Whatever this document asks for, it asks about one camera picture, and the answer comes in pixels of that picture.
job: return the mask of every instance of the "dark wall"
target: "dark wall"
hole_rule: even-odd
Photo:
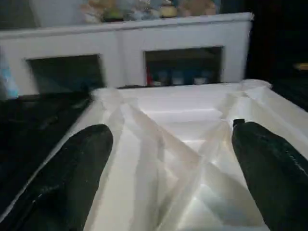
[[[28,0],[0,0],[0,30],[36,27]]]

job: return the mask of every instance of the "white panel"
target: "white panel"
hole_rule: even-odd
[[[78,35],[16,38],[1,42],[12,76],[20,95],[37,94],[34,78],[26,59],[98,54],[104,67],[104,81],[108,87],[125,85],[116,32]]]
[[[144,51],[223,46],[221,81],[243,79],[249,21],[135,29],[123,32],[126,75],[146,85]]]

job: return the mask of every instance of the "plush toy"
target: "plush toy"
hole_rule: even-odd
[[[200,16],[216,14],[216,5],[212,0],[183,0],[179,5],[180,15]]]

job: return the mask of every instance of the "cabinet opening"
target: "cabinet opening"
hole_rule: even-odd
[[[145,51],[148,86],[219,83],[223,47]]]
[[[105,87],[101,57],[98,54],[28,59],[26,62],[40,94],[89,91]]]

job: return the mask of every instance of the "cabinet top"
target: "cabinet top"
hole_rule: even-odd
[[[0,39],[17,39],[28,37],[47,37],[55,35],[95,33],[104,31],[130,30],[138,28],[181,26],[189,24],[229,23],[251,21],[252,13],[228,13],[205,15],[198,17],[168,18],[145,21],[126,21],[117,23],[102,23],[97,25],[59,26],[35,29],[10,30],[0,32]]]

